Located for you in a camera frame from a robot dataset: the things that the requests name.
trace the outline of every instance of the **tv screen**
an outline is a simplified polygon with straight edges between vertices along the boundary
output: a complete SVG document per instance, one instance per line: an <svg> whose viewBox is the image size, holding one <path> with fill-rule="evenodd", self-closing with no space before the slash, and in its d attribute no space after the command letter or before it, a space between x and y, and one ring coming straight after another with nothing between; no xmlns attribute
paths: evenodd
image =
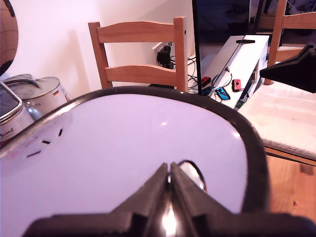
<svg viewBox="0 0 316 237"><path fill-rule="evenodd" d="M192 3L201 94L201 78L220 79L247 34L250 0L193 0Z"/></svg>
<svg viewBox="0 0 316 237"><path fill-rule="evenodd" d="M224 44L243 36L249 24L249 0L196 0L200 42Z"/></svg>

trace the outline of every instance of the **wooden floor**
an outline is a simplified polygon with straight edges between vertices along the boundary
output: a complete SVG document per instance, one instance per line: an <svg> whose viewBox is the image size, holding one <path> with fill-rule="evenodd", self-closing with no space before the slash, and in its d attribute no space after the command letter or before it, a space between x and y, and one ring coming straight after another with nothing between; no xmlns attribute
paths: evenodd
<svg viewBox="0 0 316 237"><path fill-rule="evenodd" d="M270 211L310 218L316 223L316 167L267 157Z"/></svg>

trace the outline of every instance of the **chair backrest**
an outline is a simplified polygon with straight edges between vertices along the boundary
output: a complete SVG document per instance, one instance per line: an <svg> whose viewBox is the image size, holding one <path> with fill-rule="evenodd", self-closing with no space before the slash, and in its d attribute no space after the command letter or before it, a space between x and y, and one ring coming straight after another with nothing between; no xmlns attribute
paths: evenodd
<svg viewBox="0 0 316 237"><path fill-rule="evenodd" d="M278 50L282 29L316 29L316 12L284 15L287 0L278 0L268 66L297 55L302 48Z"/></svg>
<svg viewBox="0 0 316 237"><path fill-rule="evenodd" d="M174 18L173 24L138 21L106 27L100 27L99 22L88 25L102 88L112 86L113 81L124 81L171 85L188 91L185 17ZM176 70L156 65L109 67L104 43L161 41L174 42Z"/></svg>

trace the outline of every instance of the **reflected light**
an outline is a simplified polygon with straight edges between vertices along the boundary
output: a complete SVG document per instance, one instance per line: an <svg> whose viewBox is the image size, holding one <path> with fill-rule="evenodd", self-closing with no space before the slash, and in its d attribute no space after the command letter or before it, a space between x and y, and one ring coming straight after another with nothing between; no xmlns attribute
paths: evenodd
<svg viewBox="0 0 316 237"><path fill-rule="evenodd" d="M176 219L174 218L174 212L172 204L169 205L169 211L164 214L162 218L162 225L166 230L166 237L175 236L176 234Z"/></svg>
<svg viewBox="0 0 316 237"><path fill-rule="evenodd" d="M239 138L240 134L238 132L233 132L233 136L236 137L236 138Z"/></svg>

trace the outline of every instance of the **blue joy-con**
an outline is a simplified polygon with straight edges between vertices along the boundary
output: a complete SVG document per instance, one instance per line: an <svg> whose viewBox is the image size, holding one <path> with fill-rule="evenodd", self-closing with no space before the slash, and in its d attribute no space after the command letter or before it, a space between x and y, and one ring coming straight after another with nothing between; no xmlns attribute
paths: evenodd
<svg viewBox="0 0 316 237"><path fill-rule="evenodd" d="M222 100L230 100L230 96L227 91L223 87L219 87L216 89L215 93L222 99Z"/></svg>

